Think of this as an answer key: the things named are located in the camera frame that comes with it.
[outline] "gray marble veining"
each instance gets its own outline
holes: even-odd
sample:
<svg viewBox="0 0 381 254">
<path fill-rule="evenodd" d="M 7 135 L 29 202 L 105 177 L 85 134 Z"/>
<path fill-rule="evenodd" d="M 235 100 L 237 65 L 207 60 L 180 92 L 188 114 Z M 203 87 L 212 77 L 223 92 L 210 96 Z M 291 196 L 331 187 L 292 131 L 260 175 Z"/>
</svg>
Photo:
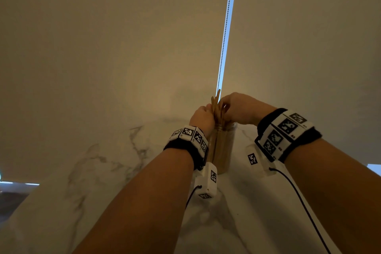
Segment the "gray marble veining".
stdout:
<svg viewBox="0 0 381 254">
<path fill-rule="evenodd" d="M 151 122 L 67 160 L 6 222 L 0 231 L 1 252 L 71 253 L 123 186 L 184 124 L 186 121 Z M 218 176 L 217 197 L 192 198 L 176 254 L 325 252 L 284 178 L 257 179 L 250 171 L 243 149 L 254 138 L 254 128 L 237 129 L 231 169 Z M 287 172 L 283 165 L 277 167 Z M 331 252 L 339 253 L 324 230 L 321 232 Z"/>
</svg>

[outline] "glass jar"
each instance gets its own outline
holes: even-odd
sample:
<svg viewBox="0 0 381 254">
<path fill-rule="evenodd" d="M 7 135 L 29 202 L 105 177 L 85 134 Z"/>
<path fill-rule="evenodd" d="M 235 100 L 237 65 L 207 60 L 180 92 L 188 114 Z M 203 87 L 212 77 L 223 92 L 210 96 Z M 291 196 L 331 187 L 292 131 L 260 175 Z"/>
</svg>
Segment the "glass jar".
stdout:
<svg viewBox="0 0 381 254">
<path fill-rule="evenodd" d="M 226 126 L 216 124 L 212 131 L 207 162 L 216 166 L 217 174 L 223 174 L 229 170 L 236 129 L 237 123 L 234 122 Z"/>
</svg>

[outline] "marble countertop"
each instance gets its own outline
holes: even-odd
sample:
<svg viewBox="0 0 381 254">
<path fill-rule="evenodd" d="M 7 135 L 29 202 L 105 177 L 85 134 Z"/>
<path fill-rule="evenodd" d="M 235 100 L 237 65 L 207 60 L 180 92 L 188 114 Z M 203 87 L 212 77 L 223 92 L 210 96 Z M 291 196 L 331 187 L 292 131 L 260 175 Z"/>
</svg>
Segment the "marble countertop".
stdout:
<svg viewBox="0 0 381 254">
<path fill-rule="evenodd" d="M 71 253 L 123 186 L 184 124 L 150 122 L 68 159 L 2 227 L 0 252 Z M 255 137 L 255 127 L 238 127 L 231 168 L 218 175 L 217 197 L 191 199 L 175 253 L 326 253 L 286 179 L 280 174 L 259 178 L 253 173 L 245 147 Z M 283 164 L 276 167 L 290 177 Z M 331 253 L 340 253 L 307 208 Z"/>
</svg>

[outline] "black cable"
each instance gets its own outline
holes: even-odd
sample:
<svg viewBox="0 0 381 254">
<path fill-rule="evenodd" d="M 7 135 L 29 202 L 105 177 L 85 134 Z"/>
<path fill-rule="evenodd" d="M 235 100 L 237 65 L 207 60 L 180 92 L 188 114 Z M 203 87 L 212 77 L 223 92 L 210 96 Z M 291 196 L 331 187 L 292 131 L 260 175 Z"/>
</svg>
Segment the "black cable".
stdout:
<svg viewBox="0 0 381 254">
<path fill-rule="evenodd" d="M 185 208 L 187 208 L 188 203 L 189 203 L 189 201 L 191 200 L 194 191 L 197 190 L 197 189 L 201 189 L 201 188 L 202 188 L 202 186 L 200 185 L 200 186 L 196 186 L 196 187 L 193 189 L 192 193 L 190 194 L 190 196 L 189 196 L 189 198 L 188 198 L 187 204 L 185 205 Z"/>
<path fill-rule="evenodd" d="M 285 174 L 283 174 L 281 171 L 279 171 L 279 170 L 277 170 L 277 169 L 274 169 L 274 168 L 269 168 L 269 170 L 270 170 L 270 171 L 277 171 L 277 172 L 281 173 L 281 174 L 283 175 L 283 177 L 286 178 L 286 179 L 290 182 L 291 186 L 294 188 L 296 194 L 298 195 L 299 200 L 302 202 L 303 208 L 306 210 L 306 213 L 307 213 L 307 215 L 308 215 L 308 218 L 310 218 L 310 220 L 311 220 L 311 222 L 312 222 L 312 225 L 314 226 L 314 228 L 315 228 L 315 230 L 316 230 L 316 232 L 317 232 L 317 235 L 319 235 L 319 238 L 320 238 L 321 242 L 323 243 L 325 249 L 327 250 L 328 254 L 331 254 L 331 252 L 330 252 L 330 250 L 328 249 L 326 243 L 324 242 L 323 237 L 321 236 L 319 230 L 317 229 L 314 220 L 312 219 L 310 213 L 308 212 L 308 210 L 307 210 L 307 208 L 306 208 L 306 205 L 304 204 L 304 202 L 303 202 L 303 200 L 302 200 L 302 197 L 300 196 L 300 194 L 299 194 L 298 190 L 296 189 L 296 187 L 294 186 L 294 184 L 293 184 L 293 183 L 291 182 L 291 180 L 290 180 Z"/>
</svg>

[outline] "forearm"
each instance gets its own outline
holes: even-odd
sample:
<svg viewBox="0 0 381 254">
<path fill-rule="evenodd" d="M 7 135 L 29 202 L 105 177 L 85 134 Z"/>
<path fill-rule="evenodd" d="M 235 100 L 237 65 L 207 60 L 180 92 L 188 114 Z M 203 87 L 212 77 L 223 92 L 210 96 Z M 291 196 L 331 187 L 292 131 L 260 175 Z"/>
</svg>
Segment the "forearm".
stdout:
<svg viewBox="0 0 381 254">
<path fill-rule="evenodd" d="M 379 251 L 381 177 L 322 139 L 297 147 L 285 165 L 343 253 Z"/>
<path fill-rule="evenodd" d="M 73 253 L 173 253 L 192 173 L 186 150 L 163 151 L 114 198 Z"/>
</svg>

